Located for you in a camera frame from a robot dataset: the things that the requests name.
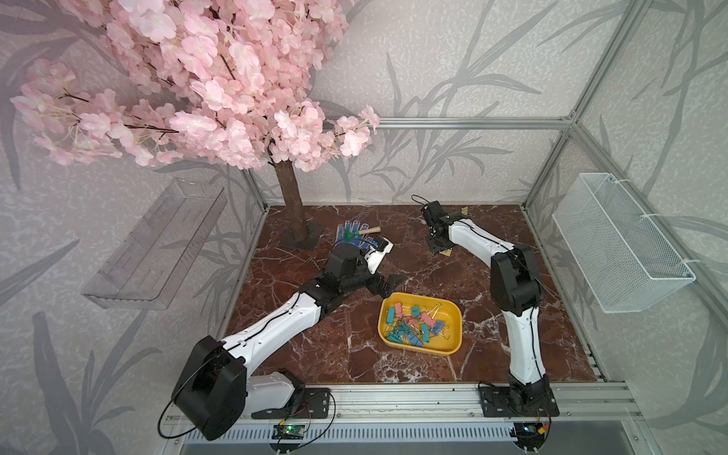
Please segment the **yellow plastic storage tray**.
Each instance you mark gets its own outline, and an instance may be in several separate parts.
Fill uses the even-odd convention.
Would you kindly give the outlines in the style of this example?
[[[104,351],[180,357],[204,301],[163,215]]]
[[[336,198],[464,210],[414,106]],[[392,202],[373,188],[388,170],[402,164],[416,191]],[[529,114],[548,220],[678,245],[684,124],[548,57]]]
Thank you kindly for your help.
[[[386,324],[388,309],[396,303],[402,303],[403,319],[394,319],[393,324]],[[417,305],[422,313],[428,313],[435,321],[443,320],[446,323],[444,330],[434,337],[430,328],[422,322],[421,318],[411,316],[411,307]],[[398,332],[405,339],[404,344],[387,341],[390,332]],[[460,308],[451,301],[425,297],[407,293],[396,292],[383,301],[378,318],[377,333],[390,347],[401,348],[408,351],[436,356],[450,356],[455,354],[462,345],[463,319]],[[407,335],[413,333],[422,339],[422,348],[413,347],[408,343]]]

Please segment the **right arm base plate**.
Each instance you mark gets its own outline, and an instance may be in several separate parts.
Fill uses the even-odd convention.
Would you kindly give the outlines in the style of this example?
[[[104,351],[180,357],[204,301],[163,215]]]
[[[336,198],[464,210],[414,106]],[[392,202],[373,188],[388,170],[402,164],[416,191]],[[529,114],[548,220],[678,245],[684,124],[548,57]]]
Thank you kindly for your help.
[[[477,387],[484,417],[559,417],[557,400],[544,378],[523,385],[518,381],[508,386],[480,382]]]

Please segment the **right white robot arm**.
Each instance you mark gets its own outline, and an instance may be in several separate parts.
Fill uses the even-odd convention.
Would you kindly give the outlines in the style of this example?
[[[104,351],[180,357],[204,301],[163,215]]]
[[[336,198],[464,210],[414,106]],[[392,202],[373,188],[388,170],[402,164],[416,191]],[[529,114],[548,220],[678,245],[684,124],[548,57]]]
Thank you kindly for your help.
[[[502,311],[510,348],[508,384],[482,382],[485,417],[553,418],[560,415],[540,351],[538,316],[543,286],[534,248],[514,245],[481,229],[468,216],[446,213],[428,201],[421,213],[430,230],[430,251],[460,246],[490,269],[490,296]]]

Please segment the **blue binder clip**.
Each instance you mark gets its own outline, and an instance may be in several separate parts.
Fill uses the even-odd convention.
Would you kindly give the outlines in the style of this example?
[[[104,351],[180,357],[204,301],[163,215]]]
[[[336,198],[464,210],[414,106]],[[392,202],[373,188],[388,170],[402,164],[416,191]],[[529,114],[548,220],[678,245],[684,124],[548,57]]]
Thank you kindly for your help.
[[[446,327],[446,323],[443,320],[436,320],[435,324],[432,326],[430,333],[437,337]]]

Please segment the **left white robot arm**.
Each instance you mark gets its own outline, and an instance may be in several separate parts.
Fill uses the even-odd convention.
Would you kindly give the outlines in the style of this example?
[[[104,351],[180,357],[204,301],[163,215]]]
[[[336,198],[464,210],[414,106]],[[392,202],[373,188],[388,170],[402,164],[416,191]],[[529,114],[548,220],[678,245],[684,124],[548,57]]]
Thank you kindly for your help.
[[[282,306],[250,327],[217,340],[200,339],[189,355],[171,394],[171,403],[209,440],[226,433],[244,414],[288,417],[303,405],[304,386],[293,375],[258,377],[258,368],[290,339],[316,326],[358,290],[386,299],[404,282],[378,268],[392,251],[381,236],[366,248],[340,243],[324,268],[302,284]]]

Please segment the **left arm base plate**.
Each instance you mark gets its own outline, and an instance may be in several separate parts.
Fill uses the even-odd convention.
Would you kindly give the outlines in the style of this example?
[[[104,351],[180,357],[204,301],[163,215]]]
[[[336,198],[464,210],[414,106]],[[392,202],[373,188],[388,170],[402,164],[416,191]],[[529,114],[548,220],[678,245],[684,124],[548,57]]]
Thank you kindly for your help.
[[[333,405],[329,388],[299,388],[290,399],[290,417],[320,420],[328,418]]]

